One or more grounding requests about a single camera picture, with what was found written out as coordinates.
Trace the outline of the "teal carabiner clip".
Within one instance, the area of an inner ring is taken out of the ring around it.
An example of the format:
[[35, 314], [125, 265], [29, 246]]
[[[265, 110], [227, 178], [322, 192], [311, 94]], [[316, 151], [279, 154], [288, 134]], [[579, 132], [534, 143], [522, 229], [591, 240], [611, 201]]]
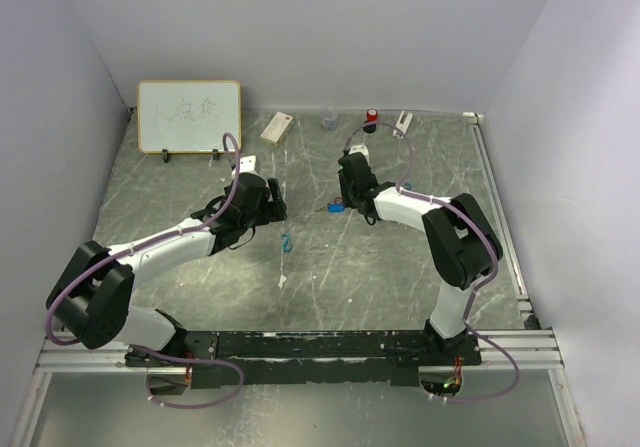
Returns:
[[283, 233], [281, 235], [281, 240], [282, 240], [282, 250], [286, 253], [291, 252], [292, 251], [292, 243], [291, 243], [291, 237], [289, 234], [287, 233]]

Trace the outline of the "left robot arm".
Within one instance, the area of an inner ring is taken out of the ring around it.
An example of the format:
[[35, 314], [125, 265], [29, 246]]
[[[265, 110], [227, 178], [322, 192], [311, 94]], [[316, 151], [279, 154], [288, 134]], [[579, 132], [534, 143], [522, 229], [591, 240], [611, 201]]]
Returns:
[[178, 364], [187, 352], [186, 329], [160, 309], [133, 306], [134, 290], [182, 264], [235, 250], [245, 234], [286, 217], [278, 180], [245, 172], [174, 227], [128, 244], [84, 243], [47, 298], [47, 338], [66, 345], [53, 332], [58, 321], [88, 349], [117, 341], [150, 350], [162, 365]]

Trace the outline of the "blue white key tag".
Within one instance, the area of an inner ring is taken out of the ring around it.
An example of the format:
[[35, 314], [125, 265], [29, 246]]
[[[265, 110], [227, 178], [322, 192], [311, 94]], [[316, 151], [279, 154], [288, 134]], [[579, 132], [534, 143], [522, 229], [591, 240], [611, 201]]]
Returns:
[[325, 207], [318, 209], [318, 212], [338, 213], [344, 210], [345, 206], [342, 203], [327, 203]]

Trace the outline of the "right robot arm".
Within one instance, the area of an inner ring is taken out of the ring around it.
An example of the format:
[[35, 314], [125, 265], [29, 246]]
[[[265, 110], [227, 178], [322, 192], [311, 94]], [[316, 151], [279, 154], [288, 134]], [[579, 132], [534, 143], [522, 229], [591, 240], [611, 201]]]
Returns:
[[425, 323], [424, 351], [431, 362], [448, 363], [466, 336], [477, 291], [497, 274], [503, 256], [497, 235], [469, 193], [437, 197], [379, 182], [364, 146], [344, 151], [338, 165], [345, 207], [370, 225], [396, 222], [425, 234], [442, 285]]

